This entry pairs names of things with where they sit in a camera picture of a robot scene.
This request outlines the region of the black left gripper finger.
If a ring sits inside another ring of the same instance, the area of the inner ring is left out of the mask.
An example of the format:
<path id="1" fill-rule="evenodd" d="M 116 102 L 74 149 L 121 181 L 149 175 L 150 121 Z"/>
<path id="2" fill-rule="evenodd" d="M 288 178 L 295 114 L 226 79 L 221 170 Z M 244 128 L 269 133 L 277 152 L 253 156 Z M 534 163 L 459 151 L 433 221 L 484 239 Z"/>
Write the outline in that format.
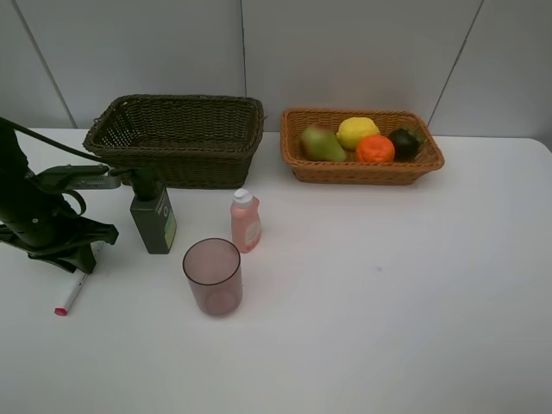
<path id="1" fill-rule="evenodd" d="M 74 273 L 76 270 L 76 267 L 69 261 L 65 260 L 64 258 L 60 258 L 56 256 L 47 256 L 47 255 L 38 256 L 35 254 L 28 254 L 28 258 L 30 260 L 40 261 L 40 262 L 53 265 L 69 273 Z"/>
<path id="2" fill-rule="evenodd" d="M 79 270 L 85 274 L 92 274 L 97 266 L 99 255 L 100 242 L 94 241 L 67 252 L 64 262 L 67 264 L 67 270 L 70 273 Z"/>

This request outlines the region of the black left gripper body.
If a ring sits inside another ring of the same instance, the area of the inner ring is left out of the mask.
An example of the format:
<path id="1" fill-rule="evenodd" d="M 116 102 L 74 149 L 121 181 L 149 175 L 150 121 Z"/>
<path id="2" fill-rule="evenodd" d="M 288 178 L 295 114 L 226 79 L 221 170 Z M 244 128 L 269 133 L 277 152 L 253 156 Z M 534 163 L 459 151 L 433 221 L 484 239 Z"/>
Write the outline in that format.
<path id="1" fill-rule="evenodd" d="M 63 254 L 92 242 L 113 245 L 118 236 L 114 225 L 79 216 L 60 194 L 1 191 L 1 242 L 31 255 Z"/>

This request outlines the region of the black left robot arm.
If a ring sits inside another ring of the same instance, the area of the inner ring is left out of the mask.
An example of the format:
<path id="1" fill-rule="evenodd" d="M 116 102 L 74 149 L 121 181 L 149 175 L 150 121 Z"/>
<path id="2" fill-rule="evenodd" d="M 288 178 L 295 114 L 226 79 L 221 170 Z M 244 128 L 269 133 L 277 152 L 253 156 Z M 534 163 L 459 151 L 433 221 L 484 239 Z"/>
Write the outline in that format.
<path id="1" fill-rule="evenodd" d="M 16 133 L 34 137 L 70 154 L 86 155 L 6 119 L 1 120 L 1 242 L 73 273 L 92 273 L 97 260 L 94 242 L 113 245 L 118 231 L 112 224 L 84 217 L 86 204 L 77 190 L 102 188 L 95 177 L 112 179 L 110 168 L 56 166 L 31 171 Z"/>

